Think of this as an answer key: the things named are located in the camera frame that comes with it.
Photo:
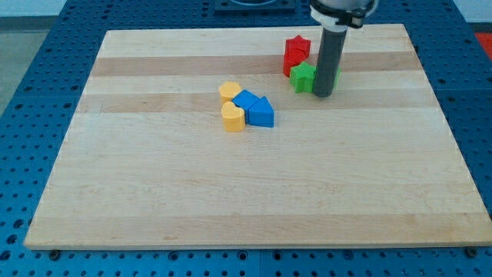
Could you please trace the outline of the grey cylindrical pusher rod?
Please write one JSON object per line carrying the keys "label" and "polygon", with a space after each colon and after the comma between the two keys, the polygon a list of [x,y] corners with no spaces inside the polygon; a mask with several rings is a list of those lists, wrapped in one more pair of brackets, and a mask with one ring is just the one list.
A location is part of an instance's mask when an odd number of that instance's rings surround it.
{"label": "grey cylindrical pusher rod", "polygon": [[327,29],[321,34],[312,89],[319,98],[327,98],[334,91],[346,34],[347,30],[333,32]]}

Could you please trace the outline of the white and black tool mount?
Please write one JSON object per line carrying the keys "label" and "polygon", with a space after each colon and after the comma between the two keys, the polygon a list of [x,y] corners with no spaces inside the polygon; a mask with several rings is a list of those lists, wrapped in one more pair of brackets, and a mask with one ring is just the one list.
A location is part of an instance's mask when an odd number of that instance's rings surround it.
{"label": "white and black tool mount", "polygon": [[313,20],[330,32],[361,28],[378,4],[378,0],[310,0],[309,3]]}

